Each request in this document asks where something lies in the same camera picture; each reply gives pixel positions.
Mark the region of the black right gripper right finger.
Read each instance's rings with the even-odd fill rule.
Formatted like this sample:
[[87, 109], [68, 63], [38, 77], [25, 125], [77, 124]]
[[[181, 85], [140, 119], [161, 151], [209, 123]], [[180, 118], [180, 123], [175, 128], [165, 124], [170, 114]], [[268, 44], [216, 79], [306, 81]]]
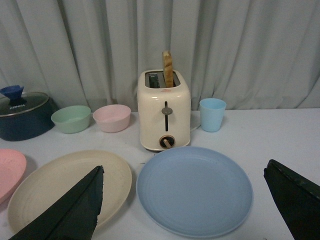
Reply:
[[271, 159], [264, 179], [295, 240], [320, 238], [320, 186]]

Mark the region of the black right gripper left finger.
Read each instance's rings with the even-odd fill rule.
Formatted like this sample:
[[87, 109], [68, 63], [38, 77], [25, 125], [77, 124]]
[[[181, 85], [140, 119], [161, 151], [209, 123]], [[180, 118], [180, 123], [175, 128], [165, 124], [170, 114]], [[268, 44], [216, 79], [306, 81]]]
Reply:
[[12, 240], [90, 240], [103, 202], [104, 169], [93, 168]]

